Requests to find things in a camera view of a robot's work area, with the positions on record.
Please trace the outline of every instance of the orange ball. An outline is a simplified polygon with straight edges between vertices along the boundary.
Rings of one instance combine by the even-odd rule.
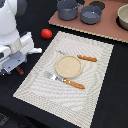
[[[41,31],[41,36],[45,39],[50,39],[52,37],[52,31],[49,29],[43,29]]]

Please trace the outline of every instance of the wooden plate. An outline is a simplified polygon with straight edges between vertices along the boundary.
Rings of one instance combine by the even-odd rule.
[[[82,72],[83,65],[75,56],[63,56],[56,62],[55,69],[61,77],[73,78]]]

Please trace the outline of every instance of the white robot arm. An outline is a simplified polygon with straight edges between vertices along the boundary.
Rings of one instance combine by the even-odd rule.
[[[0,0],[0,75],[10,74],[27,54],[42,52],[34,48],[30,32],[20,38],[16,29],[15,16],[22,16],[26,8],[26,0]]]

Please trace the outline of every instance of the placemat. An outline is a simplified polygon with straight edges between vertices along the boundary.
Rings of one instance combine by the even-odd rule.
[[[81,128],[90,128],[112,49],[111,44],[59,31],[13,96]],[[57,75],[55,62],[63,55],[56,51],[97,58],[97,62],[81,60],[82,73],[71,79],[83,84],[84,90],[44,78],[45,71]]]

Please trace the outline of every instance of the gray pot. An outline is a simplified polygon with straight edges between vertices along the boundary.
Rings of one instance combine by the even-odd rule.
[[[80,19],[86,24],[98,23],[101,19],[102,10],[97,6],[84,6],[80,11]]]
[[[118,9],[118,16],[120,25],[125,29],[128,30],[128,4],[121,6]]]
[[[78,7],[82,6],[75,0],[61,0],[57,3],[58,16],[62,20],[72,20],[77,17]]]

